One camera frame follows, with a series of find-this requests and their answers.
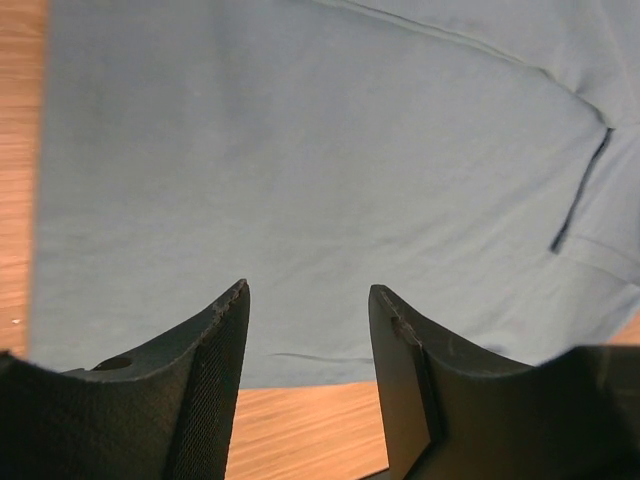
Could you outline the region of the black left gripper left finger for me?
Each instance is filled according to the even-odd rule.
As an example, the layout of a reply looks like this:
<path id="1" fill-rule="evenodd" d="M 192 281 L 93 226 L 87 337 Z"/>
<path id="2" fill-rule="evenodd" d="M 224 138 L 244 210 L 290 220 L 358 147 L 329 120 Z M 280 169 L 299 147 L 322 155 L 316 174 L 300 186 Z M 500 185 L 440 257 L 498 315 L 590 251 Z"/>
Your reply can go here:
<path id="1" fill-rule="evenodd" d="M 221 479 L 250 312 L 247 282 L 85 370 L 1 355 L 5 479 Z"/>

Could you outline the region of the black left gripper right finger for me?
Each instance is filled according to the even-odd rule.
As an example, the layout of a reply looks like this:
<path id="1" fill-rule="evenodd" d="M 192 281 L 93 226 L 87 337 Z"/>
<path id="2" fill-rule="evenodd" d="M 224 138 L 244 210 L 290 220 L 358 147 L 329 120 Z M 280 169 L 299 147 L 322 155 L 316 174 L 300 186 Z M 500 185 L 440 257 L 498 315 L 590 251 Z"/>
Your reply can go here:
<path id="1" fill-rule="evenodd" d="M 375 285 L 369 325 L 385 479 L 635 479 L 639 350 L 538 366 L 486 350 Z"/>

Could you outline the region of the blue-grey t shirt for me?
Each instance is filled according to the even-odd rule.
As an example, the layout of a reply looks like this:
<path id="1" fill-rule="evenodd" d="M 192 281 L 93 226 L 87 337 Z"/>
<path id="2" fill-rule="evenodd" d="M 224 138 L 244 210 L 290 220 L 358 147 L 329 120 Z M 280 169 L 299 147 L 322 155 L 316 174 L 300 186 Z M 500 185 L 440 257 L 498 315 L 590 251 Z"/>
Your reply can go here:
<path id="1" fill-rule="evenodd" d="M 535 364 L 639 309 L 635 1 L 54 1 L 31 358 L 251 288 L 247 387 L 369 380 L 368 292 Z"/>

